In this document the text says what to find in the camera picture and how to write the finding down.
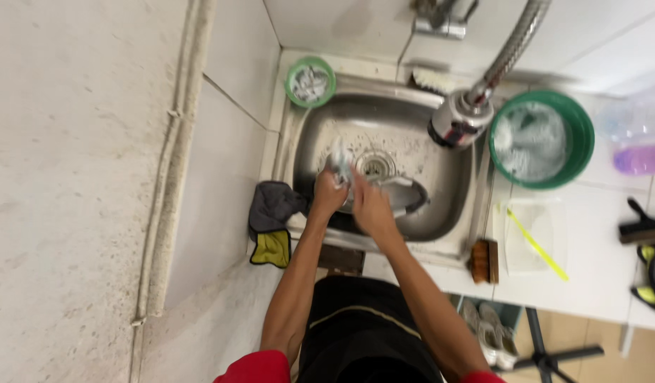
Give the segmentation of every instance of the yellow toothbrush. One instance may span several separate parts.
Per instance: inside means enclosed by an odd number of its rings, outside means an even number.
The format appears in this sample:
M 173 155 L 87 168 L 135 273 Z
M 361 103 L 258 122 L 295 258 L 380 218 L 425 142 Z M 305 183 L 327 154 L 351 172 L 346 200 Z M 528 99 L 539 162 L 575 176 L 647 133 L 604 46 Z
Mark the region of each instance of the yellow toothbrush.
M 521 225 L 521 222 L 517 220 L 516 216 L 514 216 L 514 213 L 512 213 L 509 207 L 507 208 L 507 216 L 510 217 L 514 221 L 514 223 L 517 224 L 517 227 L 521 230 L 521 233 L 523 234 L 523 238 L 526 238 L 528 243 L 530 243 L 531 246 L 533 246 L 533 248 L 536 249 L 536 251 L 538 252 L 538 254 L 540 254 L 540 256 L 543 258 L 545 263 L 548 264 L 557 275 L 559 275 L 559 278 L 561 278 L 564 282 L 567 282 L 568 275 L 566 274 L 566 272 L 562 270 L 561 267 L 559 267 L 559 265 L 557 265 L 557 263 L 554 262 L 552 257 L 549 256 L 547 251 L 545 251 L 544 248 L 541 248 L 540 245 L 536 242 L 536 240 L 534 240 L 533 237 L 531 237 L 531 234 L 523 227 L 523 225 Z

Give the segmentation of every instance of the gray towel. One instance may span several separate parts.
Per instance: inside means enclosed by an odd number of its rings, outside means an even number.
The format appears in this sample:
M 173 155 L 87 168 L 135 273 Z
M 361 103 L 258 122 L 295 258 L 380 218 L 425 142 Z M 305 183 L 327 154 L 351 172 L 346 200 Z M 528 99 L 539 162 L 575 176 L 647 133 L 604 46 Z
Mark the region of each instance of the gray towel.
M 306 208 L 306 199 L 286 183 L 260 182 L 249 209 L 249 237 L 256 242 L 257 234 L 285 229 L 289 217 Z

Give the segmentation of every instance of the red sleeve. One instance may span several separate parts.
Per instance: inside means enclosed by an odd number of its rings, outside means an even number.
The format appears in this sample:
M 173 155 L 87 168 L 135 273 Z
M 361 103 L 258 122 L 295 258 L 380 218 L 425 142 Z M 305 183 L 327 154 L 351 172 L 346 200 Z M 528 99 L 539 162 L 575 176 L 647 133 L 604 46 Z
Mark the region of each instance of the red sleeve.
M 497 375 L 487 371 L 476 371 L 465 375 L 460 383 L 505 383 Z
M 289 362 L 277 350 L 245 355 L 213 383 L 289 383 Z

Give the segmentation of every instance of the green bowl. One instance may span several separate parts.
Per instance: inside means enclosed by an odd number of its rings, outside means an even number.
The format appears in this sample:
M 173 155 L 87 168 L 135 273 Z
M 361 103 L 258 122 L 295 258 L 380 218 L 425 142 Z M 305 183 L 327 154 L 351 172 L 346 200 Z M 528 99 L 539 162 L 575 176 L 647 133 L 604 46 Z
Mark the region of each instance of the green bowl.
M 306 101 L 299 100 L 294 96 L 294 93 L 292 93 L 292 89 L 290 89 L 290 79 L 293 78 L 301 68 L 307 66 L 319 67 L 325 72 L 327 72 L 327 80 L 328 80 L 327 90 L 323 94 L 323 97 L 313 102 L 306 102 Z M 289 99 L 292 100 L 293 103 L 304 108 L 317 108 L 318 106 L 324 105 L 326 102 L 329 101 L 329 99 L 332 98 L 336 89 L 337 89 L 337 78 L 334 76 L 334 71 L 329 66 L 329 64 L 327 64 L 320 57 L 307 56 L 297 60 L 297 62 L 294 63 L 294 65 L 292 65 L 292 67 L 289 69 L 289 72 L 287 72 L 287 78 L 285 79 L 285 93 L 287 93 L 287 97 L 289 97 Z
M 495 126 L 503 115 L 524 102 L 537 101 L 546 104 L 556 110 L 566 122 L 566 163 L 564 167 L 553 177 L 543 181 L 523 181 L 515 178 L 508 172 L 498 160 L 495 154 Z M 594 128 L 585 110 L 571 98 L 554 91 L 533 91 L 521 93 L 507 101 L 493 119 L 489 136 L 489 147 L 495 167 L 500 170 L 505 178 L 512 183 L 527 189 L 554 189 L 565 185 L 587 166 L 594 151 Z

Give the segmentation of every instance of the drain strainer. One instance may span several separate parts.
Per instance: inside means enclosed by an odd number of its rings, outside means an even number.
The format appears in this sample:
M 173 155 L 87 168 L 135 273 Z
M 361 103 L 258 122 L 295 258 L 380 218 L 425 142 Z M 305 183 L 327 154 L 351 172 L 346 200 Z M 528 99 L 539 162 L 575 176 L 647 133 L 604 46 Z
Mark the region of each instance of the drain strainer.
M 367 180 L 383 181 L 396 174 L 396 166 L 389 154 L 383 151 L 367 151 L 356 160 L 356 169 Z

